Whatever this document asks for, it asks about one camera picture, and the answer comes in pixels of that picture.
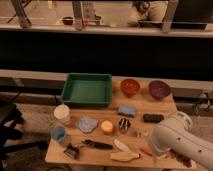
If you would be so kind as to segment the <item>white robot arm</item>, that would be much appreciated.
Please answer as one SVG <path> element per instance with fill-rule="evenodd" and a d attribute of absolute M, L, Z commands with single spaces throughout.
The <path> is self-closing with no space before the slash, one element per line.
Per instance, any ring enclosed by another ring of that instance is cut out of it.
<path fill-rule="evenodd" d="M 161 156 L 172 149 L 213 171 L 213 143 L 191 134 L 192 126 L 193 122 L 186 113 L 172 113 L 151 132 L 148 138 L 151 150 L 156 156 Z"/>

